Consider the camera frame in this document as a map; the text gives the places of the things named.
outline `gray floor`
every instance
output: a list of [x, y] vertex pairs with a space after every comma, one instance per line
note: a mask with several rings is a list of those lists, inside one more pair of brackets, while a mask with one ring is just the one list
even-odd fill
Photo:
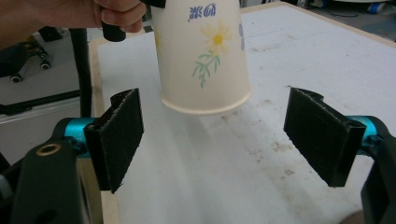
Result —
[[[394, 7], [388, 5], [382, 13], [375, 15], [368, 14], [367, 7], [368, 4], [330, 2], [325, 8], [310, 7], [308, 10], [394, 41], [396, 39]], [[99, 29], [89, 29], [89, 40], [101, 36]], [[24, 76], [23, 82], [12, 83], [8, 77], [0, 78], [2, 91], [0, 104], [15, 104], [78, 89], [77, 69], [69, 36], [60, 41], [42, 43], [49, 53], [52, 68], [41, 71], [39, 60], [31, 59], [21, 70]], [[14, 117], [0, 115], [0, 152], [13, 163], [22, 158], [32, 147], [46, 141], [60, 119], [78, 116], [78, 99], [42, 105], [31, 112]]]

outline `white cup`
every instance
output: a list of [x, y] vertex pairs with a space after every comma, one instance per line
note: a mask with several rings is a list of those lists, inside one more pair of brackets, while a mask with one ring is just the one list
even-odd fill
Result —
[[151, 7], [162, 101], [176, 111], [210, 115], [251, 95], [238, 0], [166, 0]]

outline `yellow flower print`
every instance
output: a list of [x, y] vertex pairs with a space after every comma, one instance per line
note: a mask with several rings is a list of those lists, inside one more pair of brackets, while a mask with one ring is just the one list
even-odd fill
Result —
[[219, 20], [217, 27], [207, 24], [206, 27], [201, 28], [201, 33], [207, 37], [205, 43], [208, 44], [208, 48], [206, 50], [211, 51], [213, 55], [219, 55], [220, 51], [227, 54], [228, 47], [225, 41], [232, 39], [230, 27], [225, 26]]

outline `finger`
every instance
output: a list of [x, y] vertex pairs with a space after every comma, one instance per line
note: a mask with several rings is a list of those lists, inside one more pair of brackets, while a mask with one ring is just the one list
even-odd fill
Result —
[[95, 0], [98, 5], [115, 11], [125, 12], [140, 4], [138, 0]]
[[143, 22], [140, 20], [129, 26], [121, 26], [121, 30], [126, 33], [137, 33], [142, 29], [142, 27]]
[[101, 14], [102, 21], [109, 25], [129, 26], [142, 19], [146, 14], [146, 5], [140, 3], [136, 7], [125, 12], [104, 8]]

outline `table top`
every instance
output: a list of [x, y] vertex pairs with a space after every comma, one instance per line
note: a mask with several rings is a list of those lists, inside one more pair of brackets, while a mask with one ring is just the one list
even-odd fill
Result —
[[227, 114], [162, 104], [153, 33], [91, 44], [97, 115], [111, 95], [141, 93], [145, 133], [116, 192], [120, 223], [339, 223], [361, 210], [372, 159], [357, 156], [346, 186], [328, 188], [283, 131], [290, 86], [395, 133], [396, 45], [285, 3], [243, 12], [253, 93]]

